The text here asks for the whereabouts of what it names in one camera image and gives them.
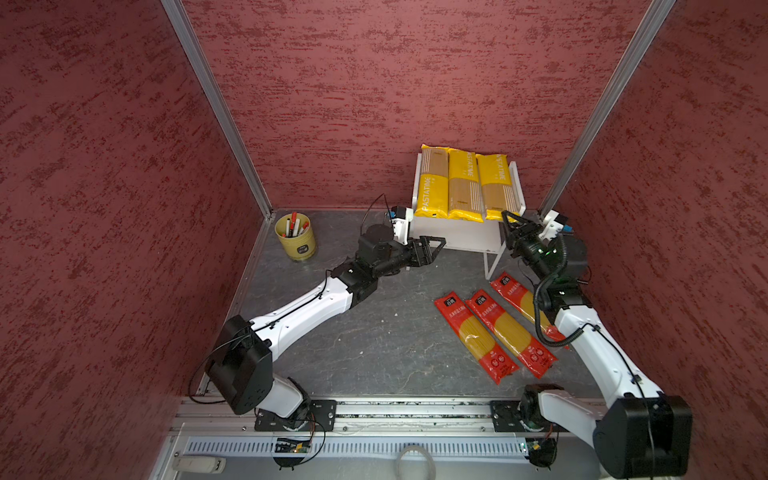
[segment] red pasta package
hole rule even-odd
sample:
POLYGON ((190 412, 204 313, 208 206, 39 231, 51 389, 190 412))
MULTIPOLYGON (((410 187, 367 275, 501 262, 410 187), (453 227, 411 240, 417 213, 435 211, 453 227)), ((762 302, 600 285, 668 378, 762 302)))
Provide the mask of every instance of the red pasta package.
MULTIPOLYGON (((499 278, 491 282, 491 286, 504 297, 504 300, 507 300, 518 312, 522 313, 525 318, 531 320, 531 323, 534 322, 533 293, 529 292, 520 282, 512 278, 509 273, 504 272, 499 278)), ((539 318, 541 319, 541 331, 549 338, 555 342, 565 340, 565 335, 560 333, 556 326, 549 323, 549 319, 544 312, 541 312, 539 318)))
POLYGON ((484 290, 477 292, 467 302, 467 306, 537 379, 549 370, 552 363, 558 361, 484 290))
POLYGON ((435 306, 496 385, 520 369, 454 292, 435 300, 435 306))

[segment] vent grille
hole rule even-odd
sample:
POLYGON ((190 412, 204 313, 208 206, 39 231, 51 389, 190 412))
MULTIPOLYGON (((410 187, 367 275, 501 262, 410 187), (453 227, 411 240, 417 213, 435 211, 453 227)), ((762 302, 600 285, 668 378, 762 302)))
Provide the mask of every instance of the vent grille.
MULTIPOLYGON (((390 458, 394 459, 408 445, 424 447, 434 458, 444 460, 473 458, 485 462, 527 462, 525 440, 514 437, 499 439, 472 437, 328 437, 318 457, 326 458, 390 458)), ((240 437, 191 437, 185 454, 218 454, 223 457, 304 456, 274 454, 275 437, 243 439, 240 437)), ((404 458, 418 458, 415 452, 404 458)))

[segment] white cable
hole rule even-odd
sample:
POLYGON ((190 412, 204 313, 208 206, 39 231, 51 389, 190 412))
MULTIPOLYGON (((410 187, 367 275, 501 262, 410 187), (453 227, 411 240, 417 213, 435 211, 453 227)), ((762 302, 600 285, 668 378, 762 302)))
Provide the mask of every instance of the white cable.
POLYGON ((429 454, 429 452, 427 452, 427 450, 424 447, 420 447, 418 445, 408 445, 402 450, 402 452, 400 452, 400 455, 397 455, 397 460, 395 460, 395 478, 397 478, 397 480, 402 480, 402 473, 400 472, 400 462, 402 461, 402 457, 408 452, 417 452, 424 455, 424 458, 426 458, 427 465, 429 467, 429 474, 427 474, 427 480, 435 480, 435 478, 437 477, 435 460, 432 459, 432 456, 429 454))

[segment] yellow pasta package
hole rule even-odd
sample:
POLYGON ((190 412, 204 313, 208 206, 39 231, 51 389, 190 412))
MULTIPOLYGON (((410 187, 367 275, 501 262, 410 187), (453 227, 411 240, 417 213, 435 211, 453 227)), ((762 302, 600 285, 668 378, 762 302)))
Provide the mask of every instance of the yellow pasta package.
POLYGON ((482 198, 475 152, 449 150, 448 218, 482 222, 482 198))
POLYGON ((417 217, 448 218, 448 148, 422 145, 417 217))
POLYGON ((515 196, 512 178, 509 175, 507 156, 477 155, 480 186, 485 204, 486 220, 501 220, 502 212, 520 212, 520 203, 515 196))

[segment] black mounting plate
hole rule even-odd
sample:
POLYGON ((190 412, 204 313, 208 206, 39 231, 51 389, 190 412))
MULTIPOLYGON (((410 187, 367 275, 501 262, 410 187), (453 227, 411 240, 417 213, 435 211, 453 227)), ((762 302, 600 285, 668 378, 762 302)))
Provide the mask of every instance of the black mounting plate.
MULTIPOLYGON (((325 428, 326 432, 333 431, 333 424, 336 422, 336 400, 312 400, 310 411, 307 414, 314 414, 315 420, 325 428)), ((259 410, 256 414, 256 423, 253 429, 257 432, 308 432, 312 426, 311 422, 306 422, 298 430, 289 430, 286 428, 286 420, 266 410, 259 410)), ((321 433, 323 429, 317 428, 315 433, 321 433)))
MULTIPOLYGON (((531 433, 531 430, 527 430, 520 423, 520 412, 518 411, 519 400, 492 400, 491 401, 491 417, 493 418, 493 429, 498 433, 531 433)), ((549 432, 550 422, 546 422, 542 425, 542 429, 539 432, 549 432)), ((562 428, 560 425, 556 425, 552 432, 567 432, 568 430, 562 428)))

